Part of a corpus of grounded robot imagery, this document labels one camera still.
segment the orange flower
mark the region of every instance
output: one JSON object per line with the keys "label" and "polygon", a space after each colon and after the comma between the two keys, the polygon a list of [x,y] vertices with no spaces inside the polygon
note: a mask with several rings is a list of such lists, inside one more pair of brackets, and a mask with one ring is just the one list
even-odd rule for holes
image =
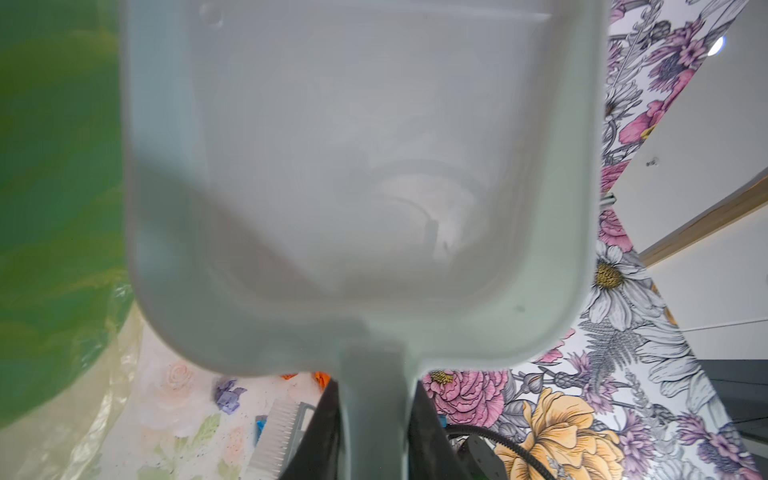
{"label": "orange flower", "polygon": [[325,390],[328,382],[331,381],[331,376],[325,372],[315,372],[315,380],[320,384],[320,389]]}
{"label": "orange flower", "polygon": [[[523,415],[531,426],[531,433],[521,447],[555,477],[621,480],[624,468],[620,462],[624,453],[617,447],[619,438],[611,430],[589,429],[594,410],[583,399],[544,389],[535,412],[531,414],[531,406],[526,403]],[[504,461],[511,480],[543,480],[533,467],[503,445],[496,446],[496,454]]]}

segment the dustpan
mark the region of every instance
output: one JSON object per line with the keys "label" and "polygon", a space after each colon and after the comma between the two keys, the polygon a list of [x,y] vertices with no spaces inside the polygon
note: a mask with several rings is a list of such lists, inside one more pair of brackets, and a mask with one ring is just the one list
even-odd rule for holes
{"label": "dustpan", "polygon": [[549,347],[594,266],[593,0],[122,4],[127,245],[161,337],[339,382],[347,478],[405,478],[430,369]]}

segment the green bag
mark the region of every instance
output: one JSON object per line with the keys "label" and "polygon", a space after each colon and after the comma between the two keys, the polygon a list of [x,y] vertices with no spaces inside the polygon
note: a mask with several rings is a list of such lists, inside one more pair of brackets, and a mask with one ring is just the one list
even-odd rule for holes
{"label": "green bag", "polygon": [[133,294],[117,2],[6,2],[0,31],[1,428],[94,363]]}

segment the ceiling light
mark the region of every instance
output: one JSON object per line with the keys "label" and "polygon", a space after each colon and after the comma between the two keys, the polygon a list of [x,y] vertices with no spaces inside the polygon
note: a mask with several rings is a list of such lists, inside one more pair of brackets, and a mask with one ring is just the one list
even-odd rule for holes
{"label": "ceiling light", "polygon": [[707,56],[711,57],[712,55],[717,55],[717,52],[723,48],[723,45],[725,45],[725,37],[718,38],[715,41],[715,45],[712,45],[712,48],[707,52]]}

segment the daisy center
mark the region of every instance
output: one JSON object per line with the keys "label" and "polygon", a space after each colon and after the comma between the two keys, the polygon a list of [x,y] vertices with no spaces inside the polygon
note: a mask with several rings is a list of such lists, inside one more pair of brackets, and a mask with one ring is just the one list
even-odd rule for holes
{"label": "daisy center", "polygon": [[437,382],[440,385],[447,385],[450,382],[453,382],[453,375],[449,375],[443,371],[432,372],[429,374],[429,378],[431,378],[433,382]]}
{"label": "daisy center", "polygon": [[601,288],[616,288],[624,278],[616,267],[608,263],[598,262],[598,271],[594,274],[594,284]]}

